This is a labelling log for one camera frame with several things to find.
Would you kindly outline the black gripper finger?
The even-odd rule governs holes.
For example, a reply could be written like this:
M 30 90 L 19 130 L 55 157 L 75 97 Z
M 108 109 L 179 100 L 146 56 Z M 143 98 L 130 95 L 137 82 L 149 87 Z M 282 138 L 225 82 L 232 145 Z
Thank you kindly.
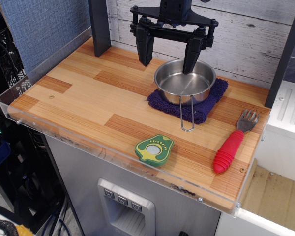
M 137 25 L 136 29 L 136 45 L 139 61 L 144 66 L 148 66 L 152 60 L 152 52 L 154 45 L 154 37 L 150 35 L 150 28 Z
M 195 35 L 188 40 L 185 49 L 183 64 L 183 74 L 189 74 L 193 71 L 202 49 L 203 38 Z

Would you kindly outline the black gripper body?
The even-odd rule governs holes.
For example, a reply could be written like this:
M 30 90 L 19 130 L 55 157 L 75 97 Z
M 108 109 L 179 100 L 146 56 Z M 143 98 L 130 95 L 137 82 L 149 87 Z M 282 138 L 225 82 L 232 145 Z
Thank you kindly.
M 187 43 L 189 38 L 195 36 L 196 33 L 174 30 L 174 28 L 194 25 L 198 27 L 198 31 L 208 28 L 208 33 L 203 35 L 202 48 L 211 47 L 218 22 L 195 13 L 191 9 L 191 3 L 190 0 L 162 0 L 159 7 L 135 5 L 130 10 L 133 14 L 130 32 L 136 37 L 137 25 L 142 25 L 150 28 L 150 35 L 153 37 Z

